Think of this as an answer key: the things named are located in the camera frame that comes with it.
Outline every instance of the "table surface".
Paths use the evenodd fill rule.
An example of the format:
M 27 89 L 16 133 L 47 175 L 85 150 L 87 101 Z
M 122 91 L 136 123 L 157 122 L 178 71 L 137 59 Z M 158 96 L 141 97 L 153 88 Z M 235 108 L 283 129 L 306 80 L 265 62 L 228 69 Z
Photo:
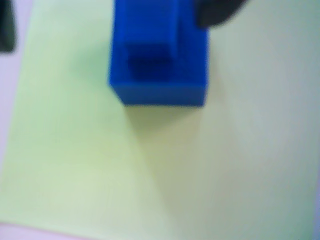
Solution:
M 310 14 L 311 12 L 313 13 L 312 4 L 314 2 L 312 0 L 305 1 L 306 3 L 304 5 L 299 5 L 298 2 L 299 1 L 297 0 L 293 0 L 291 4 L 292 7 L 285 10 L 288 14 L 283 16 L 280 13 L 283 13 L 285 8 L 290 7 L 284 2 L 271 0 L 268 3 L 263 3 L 262 0 L 257 0 L 256 3 L 252 3 L 248 6 L 248 10 L 244 11 L 247 13 L 246 17 L 236 19 L 230 24 L 227 30 L 221 28 L 212 31 L 211 33 L 211 39 L 214 40 L 211 41 L 211 45 L 219 49 L 215 52 L 215 55 L 220 56 L 220 61 L 223 62 L 224 58 L 226 58 L 224 55 L 232 54 L 233 59 L 230 62 L 230 65 L 234 68 L 234 70 L 228 72 L 228 74 L 223 72 L 225 69 L 219 69 L 219 75 L 214 75 L 212 80 L 214 81 L 219 79 L 221 81 L 220 84 L 225 87 L 227 95 L 243 94 L 238 96 L 238 99 L 228 99 L 230 101 L 231 108 L 237 107 L 237 105 L 232 101 L 239 101 L 239 97 L 243 101 L 244 105 L 249 103 L 248 100 L 244 100 L 243 97 L 246 96 L 248 99 L 251 98 L 252 101 L 254 101 L 254 97 L 256 97 L 256 100 L 258 102 L 260 101 L 260 106 L 264 107 L 266 110 L 265 113 L 261 113 L 262 115 L 259 117 L 265 117 L 270 121 L 273 121 L 269 122 L 269 124 L 275 127 L 271 128 L 269 125 L 269 129 L 278 128 L 277 130 L 282 133 L 277 135 L 278 137 L 282 136 L 282 139 L 273 140 L 273 144 L 279 145 L 283 145 L 282 141 L 285 141 L 285 134 L 287 134 L 287 137 L 290 135 L 290 133 L 285 132 L 285 130 L 292 131 L 290 128 L 286 129 L 286 124 L 289 124 L 288 121 L 292 118 L 297 118 L 299 115 L 303 114 L 308 117 L 318 117 L 317 109 L 319 105 L 317 104 L 319 103 L 319 99 L 309 98 L 308 100 L 305 99 L 303 102 L 301 97 L 306 97 L 308 95 L 316 96 L 319 90 L 317 84 L 317 76 L 319 76 L 319 72 L 317 70 L 317 65 L 315 64 L 318 60 L 317 56 L 319 56 L 319 54 L 317 54 L 319 53 L 319 48 L 316 46 L 316 42 L 319 37 L 316 23 L 319 21 L 315 18 L 315 14 Z M 276 4 L 278 5 L 277 10 L 273 9 L 273 6 Z M 0 119 L 0 159 L 4 155 L 6 147 L 6 137 L 8 135 L 15 89 L 19 78 L 19 70 L 22 62 L 25 35 L 28 29 L 28 18 L 31 6 L 31 0 L 17 0 L 15 2 L 19 31 L 18 50 L 14 55 L 0 57 L 0 113 L 2 116 L 5 116 Z M 233 48 L 226 49 L 227 47 L 230 47 L 230 43 L 233 44 Z M 260 58 L 258 57 L 255 60 L 257 64 L 260 63 L 263 66 L 252 66 L 253 62 L 248 59 L 250 56 L 253 58 L 256 55 L 252 52 L 248 52 L 248 46 L 250 46 L 252 52 L 260 53 Z M 265 73 L 265 70 L 270 71 L 269 75 L 261 74 L 262 72 Z M 279 91 L 282 92 L 274 92 L 272 104 L 270 102 L 262 102 L 262 100 L 267 100 L 267 97 L 264 99 L 261 97 L 264 94 L 264 90 L 268 90 L 270 85 L 275 84 L 276 81 L 281 81 L 277 84 L 279 84 Z M 286 89 L 294 92 L 296 94 L 296 98 L 290 96 L 286 99 L 283 97 L 283 95 L 286 95 L 284 92 Z M 293 113 L 291 115 L 284 116 L 281 111 L 285 107 L 294 108 Z M 276 117 L 272 118 L 269 116 L 276 114 L 281 115 L 282 119 Z M 304 126 L 306 126 L 306 118 L 300 118 L 297 122 L 298 121 L 304 121 Z M 316 129 L 308 129 L 310 140 L 316 139 L 312 137 L 315 136 L 315 132 L 316 135 L 318 135 L 319 132 L 319 126 L 314 123 L 317 123 L 316 119 L 308 122 L 311 127 L 316 127 Z M 248 139 L 244 139 L 244 142 L 250 140 L 250 133 L 248 132 L 246 135 L 248 136 Z M 318 218 L 319 207 L 317 206 L 316 221 L 319 221 Z M 72 237 L 34 231 L 32 229 L 20 228 L 12 225 L 0 225 L 0 239 L 15 240 L 21 239 L 21 236 L 23 236 L 23 239 L 33 240 L 75 239 Z M 319 236 L 319 224 L 316 222 L 315 239 L 318 239 Z

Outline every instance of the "yellow-green paper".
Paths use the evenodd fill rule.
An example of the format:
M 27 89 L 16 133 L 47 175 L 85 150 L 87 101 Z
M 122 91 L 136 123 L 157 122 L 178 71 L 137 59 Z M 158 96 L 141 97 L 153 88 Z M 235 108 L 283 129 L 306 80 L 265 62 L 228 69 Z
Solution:
M 35 2 L 0 221 L 104 240 L 311 239 L 316 75 L 297 66 L 316 65 L 306 28 L 286 28 L 302 13 L 283 3 L 268 28 L 277 1 L 252 1 L 213 31 L 205 108 L 125 108 L 107 86 L 112 2 Z

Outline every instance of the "paper sheet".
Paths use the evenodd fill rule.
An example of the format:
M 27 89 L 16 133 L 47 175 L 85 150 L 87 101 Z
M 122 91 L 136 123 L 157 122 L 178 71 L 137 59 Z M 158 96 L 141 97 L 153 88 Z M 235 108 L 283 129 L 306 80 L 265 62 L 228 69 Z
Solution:
M 311 236 L 316 75 L 295 66 L 314 52 L 287 54 L 290 32 L 271 45 L 257 2 L 212 33 L 207 105 L 188 109 L 125 108 L 107 87 L 111 0 L 36 1 L 0 221 L 103 240 Z

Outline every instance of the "black object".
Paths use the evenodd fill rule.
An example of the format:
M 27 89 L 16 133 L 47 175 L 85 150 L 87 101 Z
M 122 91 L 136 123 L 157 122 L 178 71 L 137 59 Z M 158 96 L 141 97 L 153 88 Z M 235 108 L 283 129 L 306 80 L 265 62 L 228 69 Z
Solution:
M 11 0 L 0 0 L 0 53 L 10 53 L 16 46 L 16 29 Z
M 214 27 L 226 22 L 247 0 L 193 0 L 196 25 Z

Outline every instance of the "blue plastic block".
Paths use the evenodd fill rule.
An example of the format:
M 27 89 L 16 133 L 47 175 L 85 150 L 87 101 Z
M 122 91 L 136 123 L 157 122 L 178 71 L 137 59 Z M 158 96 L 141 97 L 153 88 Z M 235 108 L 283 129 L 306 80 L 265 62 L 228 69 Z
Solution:
M 114 2 L 115 19 L 109 69 L 110 86 L 125 105 L 203 106 L 208 85 L 208 31 L 196 27 L 193 0 L 177 0 L 177 57 L 170 60 L 161 57 L 152 60 L 141 57 L 128 59 L 125 54 L 128 47 L 124 44 L 123 36 L 127 28 L 130 28 L 129 25 L 124 27 L 125 9 L 129 1 L 134 0 L 115 0 Z M 148 0 L 147 6 L 153 14 L 159 14 L 164 19 L 166 15 L 164 11 L 155 11 L 159 1 Z M 143 11 L 148 10 L 141 7 L 140 10 L 131 12 L 131 14 L 139 16 L 144 14 Z M 135 25 L 145 24 L 138 20 L 131 23 L 134 24 L 132 29 L 136 28 Z M 166 31 L 161 28 L 162 25 L 154 22 L 152 31 L 148 31 L 147 28 L 146 31 L 143 31 L 141 28 L 138 34 L 141 39 L 157 38 L 150 34 Z
M 179 0 L 120 0 L 122 43 L 129 59 L 173 59 L 178 55 Z

